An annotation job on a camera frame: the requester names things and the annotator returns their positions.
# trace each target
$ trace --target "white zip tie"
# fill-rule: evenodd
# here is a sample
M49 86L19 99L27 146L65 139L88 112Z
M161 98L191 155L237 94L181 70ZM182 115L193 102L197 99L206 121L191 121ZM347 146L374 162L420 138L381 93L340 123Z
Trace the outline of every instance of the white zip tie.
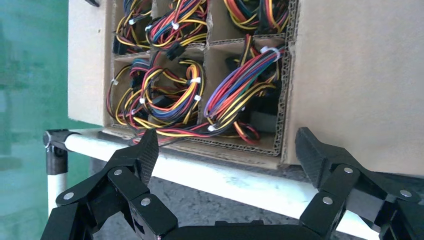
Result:
M274 62L277 62L278 59L281 58L281 52L277 48L264 46L260 49L260 53L263 54L263 53L265 53L266 51L269 51L269 50L274 51L274 53L277 54L277 58L274 60Z
M113 85L118 85L119 81L117 81L115 78L112 78L112 80L110 81L111 83L113 83Z
M200 81L201 81L202 79L198 76L198 77L196 77L196 78L193 78L193 79L191 79L190 80L190 83L192 84L192 83L200 83Z
M175 23L174 21L171 21L171 25L174 30L178 30L180 28L180 25L178 23Z
M216 128L214 127L214 125L209 125L209 126L207 127L207 130L208 130L209 132L213 132L213 131L215 131L215 130L216 130Z

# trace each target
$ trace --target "cardboard flap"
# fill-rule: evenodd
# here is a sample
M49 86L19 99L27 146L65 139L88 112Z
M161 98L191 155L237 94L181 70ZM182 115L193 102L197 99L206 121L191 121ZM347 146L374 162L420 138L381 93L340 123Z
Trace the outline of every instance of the cardboard flap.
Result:
M424 3L301 1L287 159L308 127L372 171L424 174Z
M99 4L93 7L85 1L69 1L67 99L69 118L104 125L105 79L110 79L111 71L112 1Z

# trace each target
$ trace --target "cardboard box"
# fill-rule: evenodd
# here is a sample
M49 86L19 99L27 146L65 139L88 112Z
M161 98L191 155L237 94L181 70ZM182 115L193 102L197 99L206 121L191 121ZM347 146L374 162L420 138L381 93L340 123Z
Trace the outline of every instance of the cardboard box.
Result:
M222 1L210 2L206 44L190 45L184 53L204 56L208 85L204 99L225 74L217 59L243 46L243 34L231 24ZM150 53L113 56L112 32L122 15L122 0L99 3L95 8L69 1L68 114L128 138L131 131L116 126L107 115L106 91L120 67L135 58L149 58ZM166 13L168 3L153 1L152 16ZM255 37L260 46L284 41L290 50L284 56L285 87L275 134L264 136L259 146L193 138L169 147L276 169L298 164L296 131L309 127L322 142L346 148L372 171L424 175L421 1L291 0L289 10L285 34ZM166 60L164 64L175 65Z

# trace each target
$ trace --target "wire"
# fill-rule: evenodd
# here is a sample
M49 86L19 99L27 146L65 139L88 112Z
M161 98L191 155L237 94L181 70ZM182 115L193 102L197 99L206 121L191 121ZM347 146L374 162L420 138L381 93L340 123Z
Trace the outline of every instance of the wire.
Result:
M124 0L124 16L116 27L116 39L128 46L128 53L142 52L150 49L146 39L139 39L136 28L139 20L150 17L152 0Z
M106 99L107 111L118 124L134 130L135 136L131 139L134 144L146 129L156 129L165 137L160 138L161 147L173 144L177 139L214 136L241 138L254 145L260 135L240 116L249 101L266 97L277 88L281 77L279 58L284 52L284 47L279 46L261 53L255 48L253 37L246 35L243 51L239 59L234 59L236 69L222 81L204 106L202 114L207 122L197 123L199 101L206 83L202 64L181 58L178 64L185 68L185 76L178 76L157 65L159 51L153 54L152 61L135 59L118 72L116 80L126 72L132 80L115 108L111 104L111 92L116 82L111 82Z
M288 0L223 0L231 21L255 34L280 34L289 20Z
M263 97L268 90L276 89L273 83L281 76L279 57L282 53L284 53L282 46L275 49L268 48L259 53L253 45L252 36L246 35L243 53L237 61L237 69L221 82L205 105L203 115L208 119L212 129L219 131L233 125L244 141L249 144L258 142L257 131L247 123L240 122L239 114L253 97ZM274 73L261 80L260 76L270 68L274 69Z
M148 43L167 50L175 43L185 47L190 43L205 42L208 2L209 0L173 0L171 10L155 19L147 29Z

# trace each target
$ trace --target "green wall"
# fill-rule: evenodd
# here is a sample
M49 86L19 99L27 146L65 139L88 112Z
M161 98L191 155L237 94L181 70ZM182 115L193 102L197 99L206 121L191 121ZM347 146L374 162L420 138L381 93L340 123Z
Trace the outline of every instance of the green wall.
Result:
M68 1L2 1L1 240L40 239L47 222L44 130L95 127L68 119L67 77ZM68 187L86 178L88 167L88 157L71 153Z

